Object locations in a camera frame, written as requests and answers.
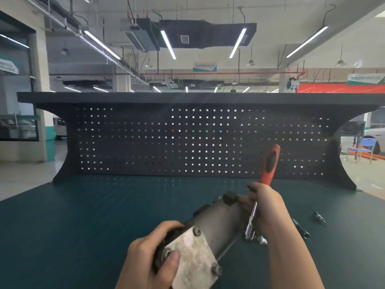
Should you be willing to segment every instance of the green and white sign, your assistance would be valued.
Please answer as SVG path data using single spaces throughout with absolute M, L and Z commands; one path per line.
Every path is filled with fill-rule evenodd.
M 195 62 L 192 67 L 193 72 L 216 72 L 217 63 L 211 62 Z
M 19 69 L 15 66 L 12 61 L 0 59 L 0 70 L 19 74 Z
M 385 74 L 349 74 L 348 85 L 385 84 Z

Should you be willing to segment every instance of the left hand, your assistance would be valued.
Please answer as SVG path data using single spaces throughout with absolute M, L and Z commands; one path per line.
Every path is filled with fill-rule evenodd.
M 155 250 L 167 232 L 181 228 L 178 221 L 164 221 L 149 235 L 134 240 L 127 253 L 115 289 L 169 289 L 179 266 L 179 253 L 173 251 L 157 274 L 152 271 Z

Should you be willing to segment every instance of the red banner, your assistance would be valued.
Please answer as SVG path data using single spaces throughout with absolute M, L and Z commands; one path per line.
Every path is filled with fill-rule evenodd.
M 297 93 L 385 93 L 385 84 L 301 83 Z

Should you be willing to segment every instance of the fluorescent light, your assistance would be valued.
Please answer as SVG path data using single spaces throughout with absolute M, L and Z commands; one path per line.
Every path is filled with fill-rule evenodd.
M 242 40 L 242 38 L 243 38 L 243 36 L 244 36 L 244 33 L 246 32 L 246 29 L 247 29 L 247 28 L 242 29 L 241 34 L 239 35 L 238 40 L 237 40 L 237 42 L 235 43 L 235 46 L 234 46 L 234 48 L 233 48 L 233 51 L 231 52 L 231 54 L 230 54 L 230 56 L 229 56 L 229 59 L 231 59 L 231 58 L 234 56 L 235 51 L 237 50 L 237 48 L 238 48 L 239 44 L 241 43 L 241 40 Z
M 79 90 L 76 90 L 76 89 L 73 89 L 73 88 L 70 88 L 70 87 L 67 87 L 67 86 L 65 86 L 64 88 L 67 88 L 67 89 L 72 90 L 72 91 L 75 91 L 75 92 L 81 92 L 81 91 L 79 91 Z
M 101 88 L 99 88 L 99 87 L 93 87 L 94 89 L 96 89 L 96 90 L 99 90 L 99 91 L 103 91 L 103 92 L 109 92 L 109 91 L 107 91 L 107 90 L 104 90 L 104 89 L 101 89 Z
M 102 48 L 104 48 L 107 52 L 109 52 L 110 54 L 113 55 L 114 58 L 120 60 L 121 57 L 119 57 L 116 53 L 113 52 L 112 49 L 110 49 L 109 47 L 107 47 L 104 43 L 102 43 L 95 35 L 93 35 L 92 33 L 90 33 L 88 30 L 85 30 L 84 31 L 85 34 L 87 34 L 90 38 L 92 38 L 94 41 L 97 42 L 98 45 L 100 45 Z
M 21 42 L 18 42 L 17 40 L 13 40 L 13 39 L 10 38 L 10 37 L 6 37 L 6 36 L 3 35 L 3 34 L 0 34 L 0 37 L 7 38 L 8 40 L 10 40 L 10 41 L 12 41 L 12 42 L 14 42 L 14 43 L 17 43 L 18 45 L 22 45 L 23 47 L 29 48 L 28 45 L 25 45 L 25 44 L 23 44 L 23 43 L 21 43 Z
M 290 54 L 288 54 L 286 57 L 289 58 L 296 52 L 298 52 L 301 48 L 306 46 L 308 43 L 310 43 L 313 39 L 315 39 L 317 36 L 319 36 L 321 33 L 323 33 L 326 29 L 328 29 L 329 26 L 324 26 L 321 28 L 317 33 L 313 34 L 310 38 L 308 38 L 303 44 L 301 44 L 298 48 L 296 48 L 294 51 L 292 51 Z
M 164 30 L 161 30 L 161 34 L 163 36 L 163 39 L 164 39 L 164 42 L 166 43 L 171 55 L 172 55 L 172 58 L 174 60 L 176 60 L 176 57 L 175 57 L 175 54 L 174 54 L 174 51 L 172 50 L 172 47 L 171 47 L 171 44 L 170 42 L 168 41 L 168 38 L 167 38 L 167 35 L 166 35 L 166 32 Z

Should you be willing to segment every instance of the hand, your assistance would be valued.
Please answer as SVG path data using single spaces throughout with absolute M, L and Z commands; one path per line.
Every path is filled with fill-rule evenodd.
M 179 253 L 171 252 L 157 274 L 151 270 L 152 262 L 167 232 L 181 227 L 183 224 L 178 221 L 165 221 L 148 236 L 134 240 L 115 289 L 169 289 L 178 271 Z
M 249 194 L 239 196 L 238 201 L 250 212 L 257 201 L 257 228 L 267 240 L 276 227 L 294 227 L 279 193 L 263 183 L 250 183 L 247 187 L 250 190 Z

